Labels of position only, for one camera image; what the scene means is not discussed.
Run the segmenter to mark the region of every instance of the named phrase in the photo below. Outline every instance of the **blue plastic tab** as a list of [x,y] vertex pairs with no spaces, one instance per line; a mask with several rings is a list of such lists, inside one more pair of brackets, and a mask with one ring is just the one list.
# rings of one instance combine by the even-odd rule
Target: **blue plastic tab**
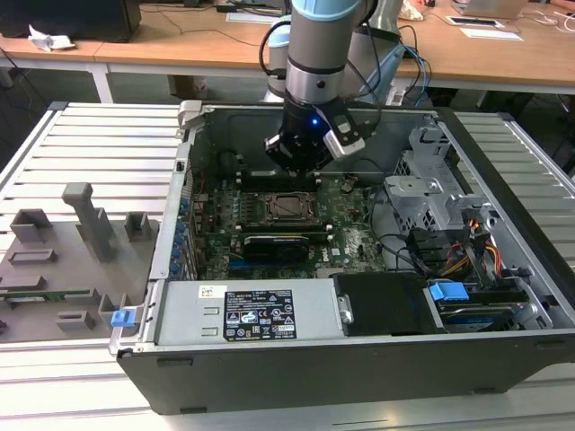
[[463,283],[456,281],[437,282],[429,288],[434,301],[466,301],[469,294]]
[[117,310],[111,316],[112,328],[134,328],[136,326],[135,310]]
[[362,0],[292,0],[294,9],[308,20],[330,22],[355,13]]

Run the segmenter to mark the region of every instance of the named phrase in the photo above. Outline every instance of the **blue latch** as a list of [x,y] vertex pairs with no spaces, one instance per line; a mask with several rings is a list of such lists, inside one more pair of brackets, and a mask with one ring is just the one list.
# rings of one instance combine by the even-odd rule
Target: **blue latch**
[[135,310],[117,310],[111,316],[111,326],[112,328],[134,328],[135,320]]
[[463,283],[458,281],[438,281],[429,288],[434,301],[467,301],[469,294]]

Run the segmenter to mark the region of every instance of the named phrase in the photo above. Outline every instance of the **aluminum profile table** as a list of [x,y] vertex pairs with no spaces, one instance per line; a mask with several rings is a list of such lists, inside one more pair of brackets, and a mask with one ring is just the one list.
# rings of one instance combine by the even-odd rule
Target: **aluminum profile table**
[[[43,207],[51,220],[74,220],[60,199],[69,181],[92,182],[94,204],[110,218],[142,210],[161,220],[178,145],[177,109],[71,103],[48,111],[0,175],[0,250],[13,238],[19,208]],[[460,118],[556,246],[572,243],[569,179],[515,123],[483,114]],[[560,431],[575,421],[575,365],[549,367],[502,395],[160,417],[107,344],[0,344],[0,429]]]

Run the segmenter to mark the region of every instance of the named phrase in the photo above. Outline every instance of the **table leg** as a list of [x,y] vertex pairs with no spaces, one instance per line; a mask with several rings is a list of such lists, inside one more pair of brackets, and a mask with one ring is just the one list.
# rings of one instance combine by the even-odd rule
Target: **table leg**
[[100,97],[101,103],[113,103],[111,95],[110,81],[108,76],[108,65],[103,63],[93,63],[88,65],[88,72],[92,74],[93,82],[96,84],[96,90]]
[[0,87],[2,88],[12,88],[14,85],[14,82],[8,73],[9,70],[9,67],[0,67]]

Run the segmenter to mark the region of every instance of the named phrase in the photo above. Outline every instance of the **warning label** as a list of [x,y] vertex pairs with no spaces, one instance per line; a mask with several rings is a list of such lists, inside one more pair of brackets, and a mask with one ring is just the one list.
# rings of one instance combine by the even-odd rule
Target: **warning label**
[[295,339],[296,315],[291,290],[226,292],[224,338],[227,341]]

